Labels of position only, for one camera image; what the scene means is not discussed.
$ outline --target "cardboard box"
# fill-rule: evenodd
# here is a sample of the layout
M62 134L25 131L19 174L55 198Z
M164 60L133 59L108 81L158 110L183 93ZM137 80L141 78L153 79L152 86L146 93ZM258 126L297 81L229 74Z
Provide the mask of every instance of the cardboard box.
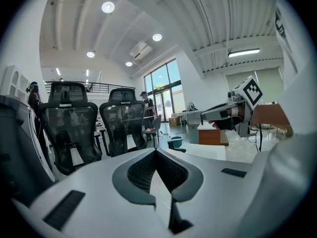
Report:
M169 126L178 126L180 123L180 118L179 117L172 117L168 119Z

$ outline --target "hand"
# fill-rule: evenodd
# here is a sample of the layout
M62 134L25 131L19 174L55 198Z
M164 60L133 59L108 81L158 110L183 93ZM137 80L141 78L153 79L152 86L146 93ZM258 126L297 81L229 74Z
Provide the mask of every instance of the hand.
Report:
M244 112L245 112L245 104L238 106L238 117L241 121L244 119ZM227 109L228 116L231 116L231 109ZM208 121L208 123L212 124L212 126L216 129L219 129L218 126L215 124L214 121Z

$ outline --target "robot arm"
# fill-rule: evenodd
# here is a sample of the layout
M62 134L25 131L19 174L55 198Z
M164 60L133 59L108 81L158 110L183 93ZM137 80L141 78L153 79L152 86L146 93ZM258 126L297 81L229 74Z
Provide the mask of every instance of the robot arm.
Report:
M262 92L252 76L244 79L238 86L228 93L226 103L215 106L201 113L201 120L214 121L219 129L235 129L240 137L252 136L250 134L250 121L253 110L258 105ZM245 113L243 119L238 116L237 108L244 105ZM229 116L227 110L231 109L232 115Z

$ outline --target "air conditioning unit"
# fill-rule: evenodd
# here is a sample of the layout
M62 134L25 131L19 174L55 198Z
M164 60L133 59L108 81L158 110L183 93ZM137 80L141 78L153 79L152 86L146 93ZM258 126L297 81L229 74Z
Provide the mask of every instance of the air conditioning unit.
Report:
M133 56L134 60L142 60L149 52L152 51L152 48L145 42L139 42L129 53Z

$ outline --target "ceiling light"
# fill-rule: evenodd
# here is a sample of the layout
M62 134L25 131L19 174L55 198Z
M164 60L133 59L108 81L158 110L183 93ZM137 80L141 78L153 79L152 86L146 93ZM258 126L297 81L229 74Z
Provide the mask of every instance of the ceiling light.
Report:
M87 56L88 56L89 58L93 58L93 57L95 56L95 53L89 51L89 52L87 53Z
M114 4L112 2L105 2L101 6L101 10L103 10L104 13L110 13L114 10Z
M154 34L153 35L153 40L158 42L162 39L162 34Z
M232 58L232 57L237 57L237 56L242 56L242 55L256 54L258 52L260 52L260 49L231 52L231 53L229 53L229 57Z

